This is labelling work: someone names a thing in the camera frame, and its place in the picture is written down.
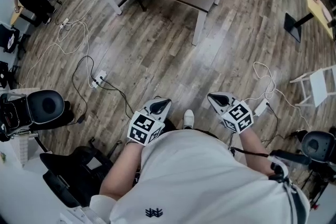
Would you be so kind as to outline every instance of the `white chair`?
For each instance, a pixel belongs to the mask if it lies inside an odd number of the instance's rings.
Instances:
[[[336,65],[321,68],[317,71],[304,73],[298,78],[290,81],[290,83],[299,82],[301,84],[303,92],[304,99],[300,103],[295,104],[296,106],[315,106],[317,108],[329,95],[336,94],[336,92],[327,92],[327,86],[325,84],[325,77],[323,72],[330,69],[332,70],[334,85],[336,89]],[[305,88],[305,85],[303,84],[304,81],[310,81],[311,95],[309,96],[307,96],[306,91],[304,89]],[[313,97],[313,102],[306,103],[308,100],[311,99],[311,97]]]

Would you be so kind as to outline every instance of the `white shirt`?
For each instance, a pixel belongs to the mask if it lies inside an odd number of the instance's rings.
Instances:
[[[92,197],[90,208],[105,222],[291,223],[283,184],[237,162],[226,144],[199,131],[161,135],[144,148],[141,167],[138,184],[120,200]]]

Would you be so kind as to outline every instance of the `white sneaker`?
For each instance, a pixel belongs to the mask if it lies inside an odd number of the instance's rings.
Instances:
[[[49,19],[47,20],[47,22],[45,23],[45,25],[49,24],[50,22],[51,22],[51,18],[49,18]]]
[[[192,110],[188,109],[184,113],[183,121],[183,129],[186,127],[190,127],[192,129],[194,127],[195,117]]]

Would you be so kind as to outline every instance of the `laminate flooring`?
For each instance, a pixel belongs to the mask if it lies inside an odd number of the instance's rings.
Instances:
[[[22,66],[19,82],[25,81],[29,69],[46,48],[57,42],[59,27],[53,22],[65,18],[71,22],[78,20],[92,5],[92,0],[61,1],[63,8],[56,5],[58,12],[52,23],[36,28],[29,39],[27,53],[19,63]],[[327,0],[322,1],[330,8]],[[156,95],[172,99],[169,118],[177,127],[182,127],[185,110],[192,109],[195,128],[210,131],[226,143],[230,131],[219,124],[210,108],[206,99],[209,92],[227,91],[240,99],[259,97],[269,83],[268,78],[259,80],[254,73],[253,63],[259,61],[269,67],[277,88],[294,104],[302,99],[302,93],[298,84],[289,84],[291,79],[335,64],[333,42],[317,20],[303,25],[300,44],[283,28],[285,12],[297,19],[308,13],[306,0],[220,0],[209,12],[197,46],[192,46],[198,13],[195,9],[172,0],[144,0],[144,5],[148,8],[146,12],[137,2],[129,0],[118,16],[105,0],[95,0],[82,20],[89,30],[94,76],[105,70],[106,79],[126,94],[134,110]],[[83,40],[83,33],[81,24],[70,32],[62,30],[60,38],[67,34],[68,37],[60,46],[65,52],[75,50]],[[71,102],[78,118],[85,104],[72,86],[71,75],[86,53],[86,45],[69,55],[56,46],[50,48],[29,74],[25,88],[58,91]],[[261,76],[268,74],[261,66],[256,69]],[[331,74],[327,73],[326,78],[330,81],[328,89],[334,91]],[[75,84],[88,102],[85,121],[40,131],[41,140],[56,154],[70,154],[94,137],[96,147],[107,153],[117,140],[126,140],[129,119],[124,100],[116,91],[90,88],[85,61],[75,74]],[[247,102],[252,110],[259,103]],[[298,111],[279,93],[275,92],[269,102],[279,118],[277,134],[286,137],[295,130],[308,128]],[[334,124],[335,108],[336,98],[328,97],[317,109],[303,108],[302,115],[314,130],[327,131]],[[268,109],[255,118],[253,129],[266,140],[273,136],[276,127],[277,120]],[[234,136],[233,145],[239,146],[238,136]],[[280,136],[267,146],[268,150],[290,152],[297,147],[295,138],[283,140]],[[237,158],[244,162],[241,155]],[[291,178],[299,185],[307,175],[300,169],[291,171]]]

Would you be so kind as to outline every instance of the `white cable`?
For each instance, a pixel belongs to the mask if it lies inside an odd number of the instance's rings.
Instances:
[[[88,49],[87,49],[86,56],[89,55],[89,47],[90,47],[90,46],[89,46],[89,37],[90,37],[90,31],[89,31],[88,25],[87,25],[86,23],[81,22],[81,20],[82,20],[82,19],[89,13],[89,11],[92,9],[93,5],[95,4],[95,1],[96,1],[96,0],[93,0],[93,2],[92,2],[92,4],[91,4],[91,7],[88,9],[88,11],[87,11],[87,12],[86,12],[86,13],[85,13],[79,20],[76,20],[76,21],[74,21],[73,23],[67,23],[67,24],[66,24],[66,25],[71,26],[71,28],[70,28],[70,30],[67,32],[67,34],[65,35],[64,38],[59,39],[59,33],[60,33],[60,31],[61,31],[61,28],[58,30],[58,33],[57,33],[57,41],[58,41],[58,42],[62,42],[62,41],[64,41],[64,40],[68,37],[68,35],[70,34],[71,30],[73,29],[73,27],[74,27],[75,25],[77,25],[77,24],[81,24],[81,25],[83,25],[83,27],[84,27],[84,36],[83,36],[83,40],[82,40],[82,42],[79,44],[79,46],[78,46],[74,51],[71,51],[71,52],[65,52],[65,51],[62,49],[62,47],[61,47],[59,44],[57,44],[57,43],[54,43],[54,44],[49,45],[48,48],[43,52],[42,56],[38,59],[38,61],[37,61],[37,62],[33,65],[33,67],[31,67],[30,70],[28,71],[28,74],[27,74],[27,76],[26,76],[25,82],[24,82],[23,84],[19,83],[19,85],[21,85],[21,86],[23,87],[23,86],[26,84],[30,72],[31,72],[31,71],[38,65],[38,63],[42,60],[42,58],[43,58],[43,56],[45,55],[45,53],[46,53],[46,52],[48,51],[48,49],[50,49],[52,46],[57,46],[57,47],[59,47],[59,48],[61,49],[61,51],[63,52],[64,55],[73,54],[73,53],[75,53],[75,52],[80,48],[81,45],[83,45],[83,44],[85,43],[85,39],[86,39],[86,37],[87,37],[86,43],[87,43]],[[87,71],[88,71],[88,84],[89,84],[89,87],[90,87],[90,88],[94,88],[93,86],[91,86],[91,84],[90,84],[90,79],[89,79],[90,75],[89,75],[88,57],[86,57],[86,66],[87,66]]]
[[[268,70],[268,72],[269,72],[269,75],[264,75],[264,76],[260,77],[259,74],[258,74],[258,72],[257,72],[257,70],[256,70],[256,67],[255,67],[255,64],[257,64],[257,63],[258,63],[259,65],[262,65],[262,66],[266,67],[267,70]],[[284,95],[284,93],[281,92],[281,91],[279,91],[279,90],[277,89],[277,84],[275,83],[275,81],[274,81],[274,79],[273,79],[273,77],[272,77],[271,71],[269,70],[268,66],[265,65],[265,64],[263,64],[263,63],[261,63],[261,62],[254,62],[254,63],[253,63],[253,69],[254,69],[254,72],[256,73],[258,79],[269,78],[270,81],[269,81],[269,83],[268,83],[268,85],[267,85],[266,91],[263,92],[258,98],[246,98],[244,101],[246,101],[246,100],[259,100],[261,97],[263,97],[263,95],[265,96],[265,99],[270,100],[270,99],[273,97],[274,92],[277,91],[277,92],[281,93],[281,95],[285,98],[285,101],[286,101],[292,108],[294,108],[294,109],[298,109],[298,110],[299,110],[300,117],[303,118],[303,119],[305,120],[305,122],[306,122],[306,124],[307,124],[309,130],[311,131],[311,127],[310,127],[308,121],[306,120],[306,118],[305,118],[304,116],[302,116],[300,108],[298,108],[297,106],[292,105],[292,104],[287,100],[287,98],[286,98],[286,96]]]

